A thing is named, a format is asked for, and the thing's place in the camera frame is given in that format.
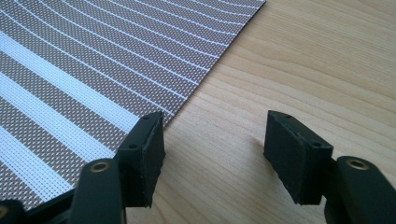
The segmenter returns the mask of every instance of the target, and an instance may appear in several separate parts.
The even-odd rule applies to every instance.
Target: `black clamp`
[[[332,145],[294,117],[268,112],[264,156],[295,203],[326,197],[327,223],[396,223],[396,191],[378,168],[356,157],[333,160]]]

